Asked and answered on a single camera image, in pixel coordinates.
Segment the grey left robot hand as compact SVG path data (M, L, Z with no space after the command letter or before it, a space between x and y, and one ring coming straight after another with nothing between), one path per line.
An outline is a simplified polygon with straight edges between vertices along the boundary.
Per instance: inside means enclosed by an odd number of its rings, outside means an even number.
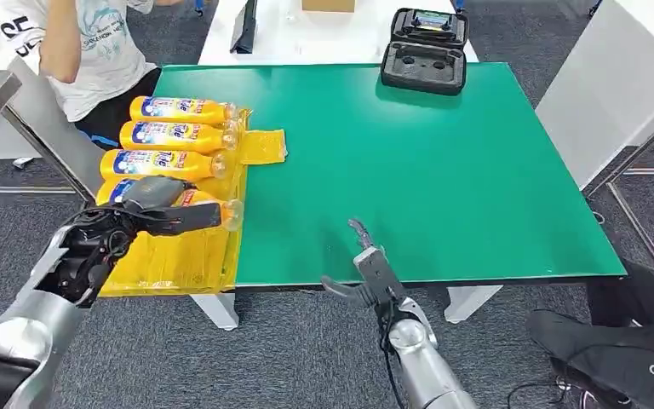
M168 176L147 176L135 181L122 195L121 203L129 208L151 210L172 205L192 184Z

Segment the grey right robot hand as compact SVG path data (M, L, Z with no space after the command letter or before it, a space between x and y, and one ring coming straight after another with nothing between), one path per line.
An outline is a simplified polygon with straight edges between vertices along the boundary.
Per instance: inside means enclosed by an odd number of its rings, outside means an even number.
M364 259L375 249L374 242L370 237L364 224L357 219L349 219L347 224L354 230L358 238L358 244L362 251L353 259L353 265L363 277L364 282L359 285L344 285L337 283L331 277L323 275L320 282L325 290L353 302L362 308L370 308L377 305L377 297L367 283L367 279L361 270Z

